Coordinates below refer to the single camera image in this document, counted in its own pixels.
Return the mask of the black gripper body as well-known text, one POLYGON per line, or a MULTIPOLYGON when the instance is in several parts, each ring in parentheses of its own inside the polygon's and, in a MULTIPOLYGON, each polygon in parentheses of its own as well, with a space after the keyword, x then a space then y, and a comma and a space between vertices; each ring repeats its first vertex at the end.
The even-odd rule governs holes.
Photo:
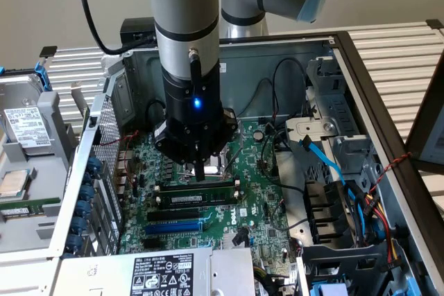
POLYGON ((194 136, 196 141, 225 143, 225 119, 220 93, 220 70, 217 62, 197 82, 176 78, 162 70, 166 98, 168 129, 173 136, 194 136))

